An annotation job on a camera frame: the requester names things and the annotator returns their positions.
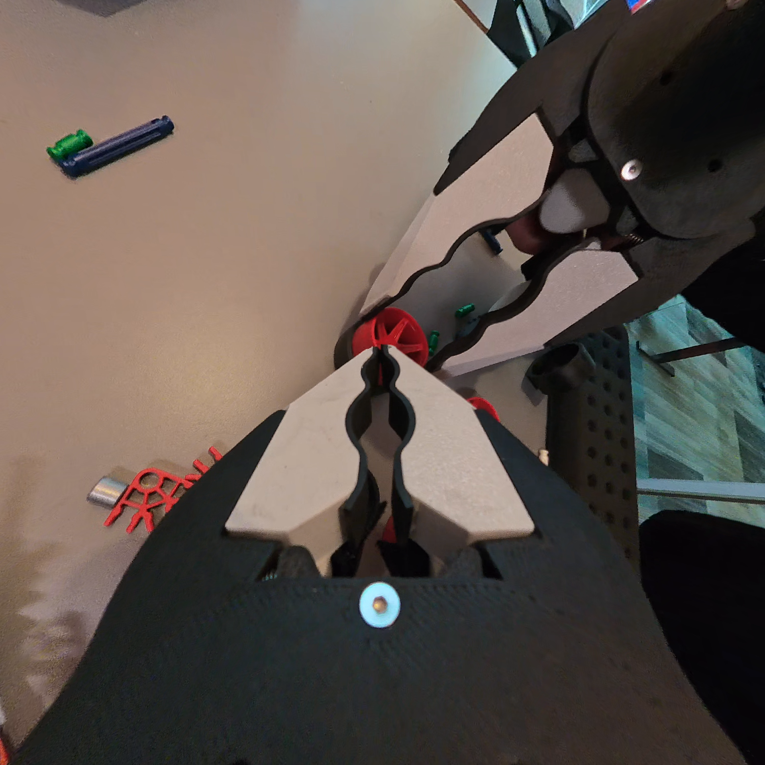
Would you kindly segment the person's right hand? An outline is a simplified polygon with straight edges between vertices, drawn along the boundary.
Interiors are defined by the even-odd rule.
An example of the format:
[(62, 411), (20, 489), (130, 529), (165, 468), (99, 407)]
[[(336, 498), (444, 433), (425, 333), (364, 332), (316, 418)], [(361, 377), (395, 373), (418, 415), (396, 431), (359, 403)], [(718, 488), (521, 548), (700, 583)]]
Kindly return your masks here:
[(536, 210), (513, 220), (506, 227), (512, 244), (521, 253), (537, 255), (550, 249), (561, 235), (550, 233), (542, 227)]

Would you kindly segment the black perforated foam strip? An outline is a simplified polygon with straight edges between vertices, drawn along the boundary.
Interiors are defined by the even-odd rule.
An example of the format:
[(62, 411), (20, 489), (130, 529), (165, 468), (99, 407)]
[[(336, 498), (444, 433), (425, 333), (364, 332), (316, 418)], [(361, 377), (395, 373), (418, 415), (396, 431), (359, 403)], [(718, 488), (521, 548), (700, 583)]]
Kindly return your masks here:
[(624, 325), (590, 333), (580, 345), (594, 370), (548, 399), (549, 465), (609, 530), (639, 575), (634, 402)]

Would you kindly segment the thick blue rod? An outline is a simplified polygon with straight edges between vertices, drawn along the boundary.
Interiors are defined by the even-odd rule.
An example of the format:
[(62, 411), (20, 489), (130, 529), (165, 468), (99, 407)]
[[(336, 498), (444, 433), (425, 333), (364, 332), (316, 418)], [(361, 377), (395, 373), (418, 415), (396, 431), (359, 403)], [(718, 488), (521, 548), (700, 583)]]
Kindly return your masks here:
[(68, 177), (82, 177), (167, 138), (174, 130), (175, 124), (172, 119), (169, 116), (161, 116), (88, 148), (75, 151), (56, 163)]

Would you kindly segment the person's right forearm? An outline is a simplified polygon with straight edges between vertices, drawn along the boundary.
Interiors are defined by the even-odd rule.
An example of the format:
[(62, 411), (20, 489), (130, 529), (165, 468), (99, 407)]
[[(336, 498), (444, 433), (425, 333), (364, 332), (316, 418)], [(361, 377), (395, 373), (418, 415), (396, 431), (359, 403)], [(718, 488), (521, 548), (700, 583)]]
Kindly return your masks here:
[(682, 296), (732, 336), (763, 352), (764, 235), (755, 235), (713, 263)]

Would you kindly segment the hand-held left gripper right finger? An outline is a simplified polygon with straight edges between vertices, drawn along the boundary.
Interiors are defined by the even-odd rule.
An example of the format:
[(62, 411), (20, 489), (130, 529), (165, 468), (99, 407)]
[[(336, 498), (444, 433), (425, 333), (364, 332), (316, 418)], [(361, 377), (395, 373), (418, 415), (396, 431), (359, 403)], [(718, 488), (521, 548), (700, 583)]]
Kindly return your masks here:
[(521, 539), (535, 525), (483, 427), (485, 412), (393, 346), (382, 349), (393, 459), (395, 542), (445, 562), (476, 543)]

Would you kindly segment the grey cylindrical spacer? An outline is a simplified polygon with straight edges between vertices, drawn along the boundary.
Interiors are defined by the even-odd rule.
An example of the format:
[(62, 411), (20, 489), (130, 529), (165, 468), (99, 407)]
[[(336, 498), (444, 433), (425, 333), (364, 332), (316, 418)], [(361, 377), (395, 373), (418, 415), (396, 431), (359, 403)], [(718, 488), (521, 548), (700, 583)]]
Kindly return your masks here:
[(86, 501), (94, 506), (111, 511), (125, 495), (129, 485), (129, 482), (105, 475), (87, 493)]

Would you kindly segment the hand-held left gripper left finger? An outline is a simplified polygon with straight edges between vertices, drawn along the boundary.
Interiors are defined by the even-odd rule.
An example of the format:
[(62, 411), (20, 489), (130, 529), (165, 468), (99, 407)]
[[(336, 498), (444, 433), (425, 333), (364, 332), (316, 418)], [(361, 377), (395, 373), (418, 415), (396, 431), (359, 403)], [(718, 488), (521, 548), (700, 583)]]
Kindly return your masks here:
[(360, 439), (379, 350), (362, 351), (295, 399), (226, 521), (235, 536), (308, 550), (322, 575), (353, 577), (383, 513)]

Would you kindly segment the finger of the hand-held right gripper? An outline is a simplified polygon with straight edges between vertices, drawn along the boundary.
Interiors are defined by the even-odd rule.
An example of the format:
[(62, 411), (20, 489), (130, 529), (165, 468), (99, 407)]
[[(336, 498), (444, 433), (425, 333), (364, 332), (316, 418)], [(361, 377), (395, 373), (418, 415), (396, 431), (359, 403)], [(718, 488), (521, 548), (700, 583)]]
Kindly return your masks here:
[(427, 369), (453, 378), (540, 351), (636, 282), (638, 275), (622, 254), (604, 251), (596, 239), (589, 239), (502, 294)]
[(373, 282), (359, 316), (397, 300), (418, 274), (441, 267), (473, 231), (512, 220), (535, 203), (552, 152), (532, 113), (442, 192), (431, 194)]

